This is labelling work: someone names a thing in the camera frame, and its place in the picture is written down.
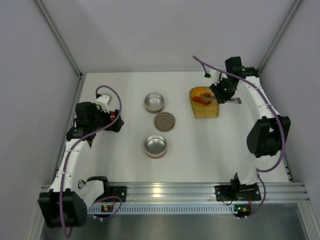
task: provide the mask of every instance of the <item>white vent strip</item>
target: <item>white vent strip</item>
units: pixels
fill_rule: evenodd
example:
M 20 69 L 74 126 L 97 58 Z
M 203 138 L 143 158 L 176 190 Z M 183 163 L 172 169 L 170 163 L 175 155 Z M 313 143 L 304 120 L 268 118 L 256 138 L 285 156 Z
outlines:
M 207 205 L 207 204 L 157 204 L 157 205 L 122 205 L 117 214 L 121 215 L 138 215 L 138 214 L 235 214 L 234 205 L 220 206 L 220 205 Z M 92 205 L 88 209 L 88 214 L 91 215 L 104 215 L 110 212 L 101 212 L 101 205 Z

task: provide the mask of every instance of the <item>metal bowl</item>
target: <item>metal bowl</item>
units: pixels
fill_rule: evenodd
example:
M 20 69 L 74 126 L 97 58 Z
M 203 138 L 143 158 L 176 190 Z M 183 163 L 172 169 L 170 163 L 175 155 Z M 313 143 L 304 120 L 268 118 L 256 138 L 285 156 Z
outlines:
M 144 99 L 144 107 L 149 113 L 158 114 L 165 107 L 165 99 L 160 93 L 149 93 Z
M 149 157 L 159 159 L 167 152 L 168 145 L 164 137 L 152 135 L 145 140 L 144 148 Z

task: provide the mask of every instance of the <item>wall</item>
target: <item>wall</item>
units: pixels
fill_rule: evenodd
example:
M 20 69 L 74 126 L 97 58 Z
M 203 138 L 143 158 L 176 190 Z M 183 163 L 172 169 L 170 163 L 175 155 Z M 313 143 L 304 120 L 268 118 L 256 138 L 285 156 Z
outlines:
M 258 67 L 294 0 L 43 0 L 83 72 Z
M 0 238 L 22 240 L 78 81 L 31 0 L 0 1 L 0 33 Z
M 304 1 L 262 72 L 269 99 L 291 118 L 287 158 L 298 182 L 305 182 L 320 220 L 320 1 Z

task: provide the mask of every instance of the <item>black cable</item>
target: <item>black cable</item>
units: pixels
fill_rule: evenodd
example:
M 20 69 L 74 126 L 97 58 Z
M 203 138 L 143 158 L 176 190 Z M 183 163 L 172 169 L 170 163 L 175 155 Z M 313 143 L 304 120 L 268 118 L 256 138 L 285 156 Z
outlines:
M 83 184 L 86 185 L 86 182 L 85 182 L 84 180 L 80 179 L 80 180 L 78 181 L 78 189 L 81 189 L 80 186 L 79 186 L 79 183 L 80 183 L 80 182 L 83 182 Z
M 232 198 L 231 198 L 231 202 L 229 202 L 229 203 L 225 203 L 225 202 L 222 200 L 221 193 L 219 194 L 219 198 L 220 198 L 221 202 L 222 202 L 224 205 L 227 205 L 227 206 L 231 205 L 231 204 L 232 204 L 232 202 L 234 201 L 234 197 L 232 196 Z

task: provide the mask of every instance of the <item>metal corner post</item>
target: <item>metal corner post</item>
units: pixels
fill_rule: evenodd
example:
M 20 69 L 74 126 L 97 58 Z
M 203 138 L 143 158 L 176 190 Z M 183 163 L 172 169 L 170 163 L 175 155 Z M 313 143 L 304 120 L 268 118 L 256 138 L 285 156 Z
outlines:
M 282 22 L 279 30 L 277 31 L 274 39 L 272 40 L 271 45 L 269 46 L 268 50 L 266 51 L 265 55 L 262 58 L 261 63 L 259 64 L 259 67 L 258 67 L 259 73 L 261 73 L 265 68 L 267 62 L 272 56 L 272 53 L 275 51 L 276 47 L 278 46 L 281 38 L 283 37 L 290 23 L 292 22 L 294 16 L 298 12 L 298 9 L 302 5 L 303 1 L 304 0 L 295 0 L 294 3 L 292 4 L 288 14 L 285 16 L 284 21 Z
M 82 73 L 80 72 L 74 58 L 72 57 L 66 43 L 64 42 L 63 38 L 61 37 L 55 23 L 53 22 L 52 18 L 49 15 L 49 12 L 46 9 L 46 6 L 44 5 L 42 0 L 33 0 L 36 7 L 38 8 L 39 12 L 43 16 L 44 20 L 48 24 L 49 29 L 51 30 L 52 34 L 54 35 L 55 39 L 57 40 L 62 52 L 68 59 L 69 63 L 71 64 L 75 74 L 78 76 L 79 79 L 82 77 Z

